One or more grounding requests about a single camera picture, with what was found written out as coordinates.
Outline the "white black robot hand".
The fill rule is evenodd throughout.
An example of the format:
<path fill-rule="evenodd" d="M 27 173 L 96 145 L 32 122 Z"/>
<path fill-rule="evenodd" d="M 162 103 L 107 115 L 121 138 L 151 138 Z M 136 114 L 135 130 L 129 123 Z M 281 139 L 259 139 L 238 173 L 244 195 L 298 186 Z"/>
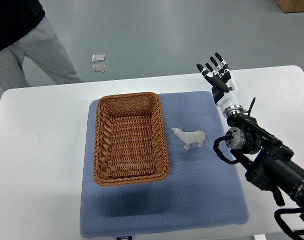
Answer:
<path fill-rule="evenodd" d="M 222 114 L 227 118 L 232 114 L 242 114 L 245 112 L 239 100 L 240 91 L 236 77 L 230 69 L 228 63 L 219 53 L 210 57 L 213 65 L 206 63 L 205 66 L 197 64 L 196 67 L 212 86 L 212 95 L 215 104 L 221 108 Z"/>

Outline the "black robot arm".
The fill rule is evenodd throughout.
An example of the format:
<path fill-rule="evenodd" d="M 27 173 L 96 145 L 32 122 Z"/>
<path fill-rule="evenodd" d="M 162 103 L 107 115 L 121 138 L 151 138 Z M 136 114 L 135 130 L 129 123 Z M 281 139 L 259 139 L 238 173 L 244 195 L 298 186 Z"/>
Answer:
<path fill-rule="evenodd" d="M 294 152 L 261 128 L 241 105 L 231 103 L 222 112 L 230 128 L 215 140 L 215 153 L 229 165 L 241 164 L 248 182 L 272 192 L 280 207 L 274 212 L 275 221 L 291 239 L 301 239 L 304 229 L 291 230 L 282 219 L 285 214 L 298 214 L 304 222 L 304 169 L 291 160 Z"/>

